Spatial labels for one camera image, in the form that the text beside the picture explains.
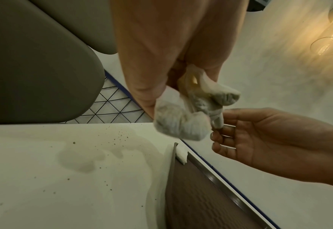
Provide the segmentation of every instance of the blue strip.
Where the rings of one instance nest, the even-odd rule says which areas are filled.
[[[137,103],[134,98],[131,96],[130,92],[124,87],[122,86],[112,75],[110,75],[110,73],[108,73],[105,70],[105,76],[113,83],[115,84],[122,92],[125,93],[125,95],[127,95],[130,99],[132,99],[132,101],[134,101],[135,103]],[[188,145],[185,141],[183,141],[181,139],[181,141],[186,144],[191,150],[193,150],[193,152],[198,155],[209,167],[211,167],[211,169],[213,171],[215,171],[220,177],[222,177],[222,179],[227,182],[227,184],[229,184],[239,195],[242,196],[243,199],[245,199],[252,207],[254,207],[256,209],[256,211],[258,211],[268,222],[270,222],[274,227],[276,227],[277,229],[281,229],[279,226],[277,226],[276,223],[274,223],[267,215],[265,215],[256,205],[254,205],[254,203],[252,201],[250,201],[243,193],[241,193],[231,182],[229,182],[216,168],[214,168],[209,162],[207,162],[202,156],[200,156],[190,145]]]

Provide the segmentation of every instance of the brown tray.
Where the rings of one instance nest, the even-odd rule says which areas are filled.
[[[181,164],[175,158],[177,145],[165,191],[168,229],[271,228],[192,154]]]

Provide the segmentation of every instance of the metal trim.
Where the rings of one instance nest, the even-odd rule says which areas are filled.
[[[243,202],[231,189],[223,184],[207,167],[205,167],[195,156],[188,153],[188,162],[197,167],[210,181],[212,181],[224,194],[226,194],[239,208],[264,229],[273,229],[245,202]]]

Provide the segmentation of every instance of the hand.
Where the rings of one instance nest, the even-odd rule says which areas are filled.
[[[333,185],[332,125],[274,109],[226,110],[224,122],[232,126],[212,133],[214,152],[281,177]]]
[[[166,85],[187,63],[217,81],[241,28],[248,0],[111,0],[126,84],[151,116]]]

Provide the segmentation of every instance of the floor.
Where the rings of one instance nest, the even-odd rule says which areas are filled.
[[[150,123],[153,120],[111,80],[105,78],[96,101],[80,117],[69,124],[86,123]]]

